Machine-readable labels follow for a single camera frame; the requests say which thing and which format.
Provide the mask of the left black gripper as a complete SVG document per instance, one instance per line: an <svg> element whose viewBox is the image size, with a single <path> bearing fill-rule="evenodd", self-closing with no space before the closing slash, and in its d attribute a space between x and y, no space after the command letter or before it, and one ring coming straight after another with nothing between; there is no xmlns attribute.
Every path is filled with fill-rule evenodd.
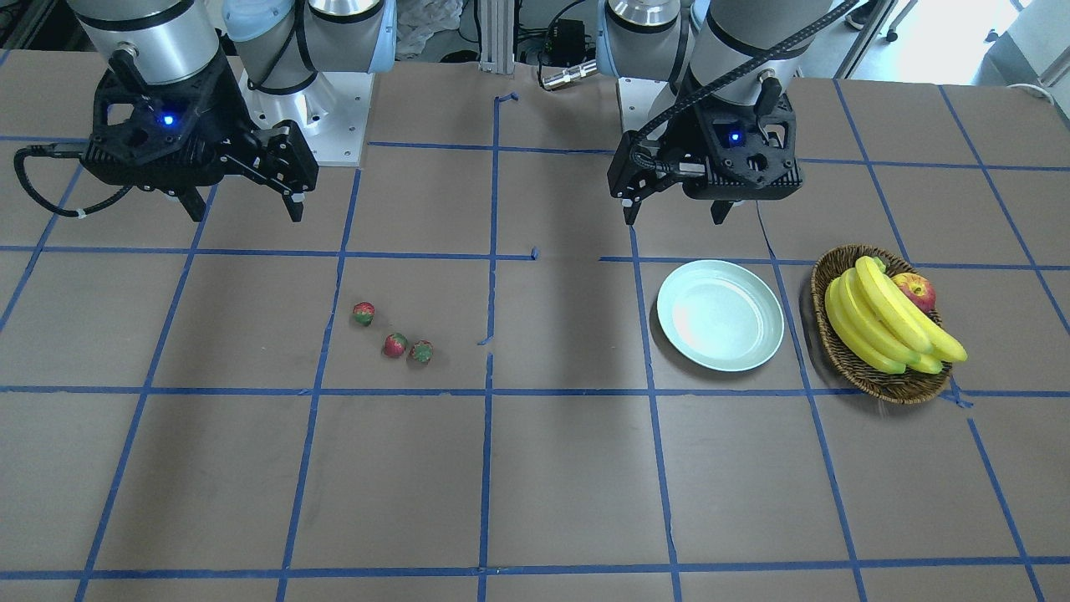
<svg viewBox="0 0 1070 602"><path fill-rule="evenodd" d="M656 140L639 141L637 130L623 134L608 186L622 199L628 227L643 199L672 186L713 201L710 220L721 225L735 202L781 201L802 187L796 140L795 111L781 89L763 89L756 105L710 96L669 118Z"/></svg>

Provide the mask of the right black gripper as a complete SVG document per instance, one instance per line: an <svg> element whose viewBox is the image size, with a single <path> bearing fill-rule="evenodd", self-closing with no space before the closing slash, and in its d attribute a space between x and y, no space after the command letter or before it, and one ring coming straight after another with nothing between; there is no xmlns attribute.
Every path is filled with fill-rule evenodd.
<svg viewBox="0 0 1070 602"><path fill-rule="evenodd" d="M304 216L318 163L299 123L256 125L226 59L171 84L149 84L129 59L110 59L93 99L83 165L111 186L177 194L193 222L203 222L200 186L245 176L282 195L292 222Z"/></svg>

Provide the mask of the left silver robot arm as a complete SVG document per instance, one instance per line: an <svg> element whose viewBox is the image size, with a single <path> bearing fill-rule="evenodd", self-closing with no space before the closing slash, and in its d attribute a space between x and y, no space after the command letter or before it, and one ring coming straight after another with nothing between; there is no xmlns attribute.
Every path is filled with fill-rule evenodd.
<svg viewBox="0 0 1070 602"><path fill-rule="evenodd" d="M635 225L649 196L679 186L712 221L745 201L782 201L805 182L788 87L813 38L852 3L601 1L596 65L662 81L639 127L625 127L607 172Z"/></svg>

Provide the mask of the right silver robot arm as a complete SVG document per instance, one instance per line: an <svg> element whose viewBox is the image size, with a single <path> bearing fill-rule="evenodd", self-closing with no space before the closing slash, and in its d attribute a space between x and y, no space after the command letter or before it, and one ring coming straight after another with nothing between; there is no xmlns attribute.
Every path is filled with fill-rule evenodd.
<svg viewBox="0 0 1070 602"><path fill-rule="evenodd" d="M243 176L299 222L326 164L320 141L355 129L328 73L377 74L396 58L394 1L226 1L219 33L202 1L73 1L108 68L78 159L108 186L175 198Z"/></svg>

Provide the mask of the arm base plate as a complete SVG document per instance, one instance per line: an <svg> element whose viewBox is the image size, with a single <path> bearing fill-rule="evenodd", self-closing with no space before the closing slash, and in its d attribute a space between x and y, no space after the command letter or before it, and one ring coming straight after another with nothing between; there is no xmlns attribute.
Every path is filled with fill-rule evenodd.
<svg viewBox="0 0 1070 602"><path fill-rule="evenodd" d="M618 79L620 134L638 132L649 120L664 113L681 99L687 99L692 90L669 81L649 79Z"/></svg>
<svg viewBox="0 0 1070 602"><path fill-rule="evenodd" d="M257 126L292 120L320 166L360 167L376 80L374 74L318 73L305 89L275 95L249 90L242 71L238 84Z"/></svg>

